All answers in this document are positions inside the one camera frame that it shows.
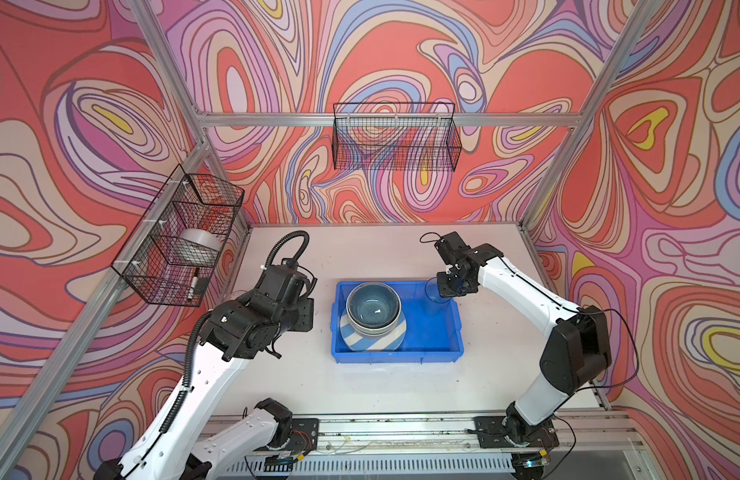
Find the clear grey plastic cup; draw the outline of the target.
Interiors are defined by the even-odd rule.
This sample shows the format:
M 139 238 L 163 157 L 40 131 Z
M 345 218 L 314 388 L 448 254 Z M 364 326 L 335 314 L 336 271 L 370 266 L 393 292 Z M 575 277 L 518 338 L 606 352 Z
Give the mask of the clear grey plastic cup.
M 449 306 L 450 300 L 440 295 L 438 279 L 429 279 L 424 287 L 425 299 L 423 308 L 428 316 L 441 315 Z

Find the blue plastic bin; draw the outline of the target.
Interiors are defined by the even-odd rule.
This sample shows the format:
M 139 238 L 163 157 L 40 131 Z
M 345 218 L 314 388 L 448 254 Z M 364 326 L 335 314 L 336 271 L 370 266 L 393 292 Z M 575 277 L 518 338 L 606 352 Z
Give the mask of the blue plastic bin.
M 402 311 L 407 320 L 407 334 L 396 351 L 353 352 L 342 340 L 340 319 L 347 313 L 350 292 L 360 285 L 358 281 L 341 281 L 337 284 L 332 305 L 331 353 L 338 363 L 448 363 L 457 361 L 464 354 L 461 335 L 462 322 L 457 303 L 450 300 L 448 308 L 437 316 L 428 316 L 423 308 L 424 280 L 399 280 L 388 283 L 399 295 Z

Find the dark teal bowl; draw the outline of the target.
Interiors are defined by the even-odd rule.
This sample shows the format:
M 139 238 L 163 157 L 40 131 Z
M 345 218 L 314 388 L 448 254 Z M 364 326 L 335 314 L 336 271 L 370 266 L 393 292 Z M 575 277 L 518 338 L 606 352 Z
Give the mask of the dark teal bowl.
M 398 319 L 402 303 L 391 286 L 381 282 L 366 282 L 350 292 L 347 311 L 356 325 L 376 331 L 389 327 Z

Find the light green bowl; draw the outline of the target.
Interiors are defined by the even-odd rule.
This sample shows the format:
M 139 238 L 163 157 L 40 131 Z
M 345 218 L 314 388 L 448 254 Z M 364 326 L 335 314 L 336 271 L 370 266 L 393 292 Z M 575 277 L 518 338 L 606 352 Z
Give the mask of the light green bowl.
M 370 336 L 370 337 L 376 337 L 376 336 L 383 336 L 391 333 L 396 328 L 398 328 L 402 323 L 405 322 L 405 317 L 403 313 L 400 313 L 395 319 L 393 319 L 388 324 L 378 326 L 378 327 L 368 327 L 362 325 L 360 322 L 355 320 L 350 314 L 345 314 L 344 317 L 347 319 L 347 324 L 351 325 L 355 332 Z

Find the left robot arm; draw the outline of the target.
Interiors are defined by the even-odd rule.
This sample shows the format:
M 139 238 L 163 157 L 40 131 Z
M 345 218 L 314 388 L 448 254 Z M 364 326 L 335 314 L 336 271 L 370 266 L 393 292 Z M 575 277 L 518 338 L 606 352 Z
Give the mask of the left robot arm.
M 120 458 L 101 463 L 97 479 L 215 479 L 264 449 L 296 463 L 315 446 L 282 403 L 267 398 L 207 441 L 199 436 L 236 378 L 264 352 L 275 358 L 287 332 L 313 327 L 317 285 L 300 266 L 310 236 L 290 232 L 269 252 L 254 287 L 204 313 L 186 346 L 183 374 L 143 436 Z

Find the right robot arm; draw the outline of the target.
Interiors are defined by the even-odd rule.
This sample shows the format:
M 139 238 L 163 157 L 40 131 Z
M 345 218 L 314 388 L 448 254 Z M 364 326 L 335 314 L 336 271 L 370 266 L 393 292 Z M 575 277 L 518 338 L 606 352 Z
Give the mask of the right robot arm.
M 432 244 L 447 266 L 436 276 L 442 298 L 487 289 L 525 315 L 546 341 L 540 373 L 530 387 L 509 404 L 504 416 L 494 419 L 494 426 L 487 424 L 488 417 L 479 417 L 471 432 L 484 448 L 543 447 L 557 411 L 577 393 L 591 390 L 589 382 L 613 364 L 607 315 L 615 314 L 635 343 L 631 326 L 616 309 L 580 306 L 552 292 L 489 243 L 472 247 L 451 232 L 438 234 Z

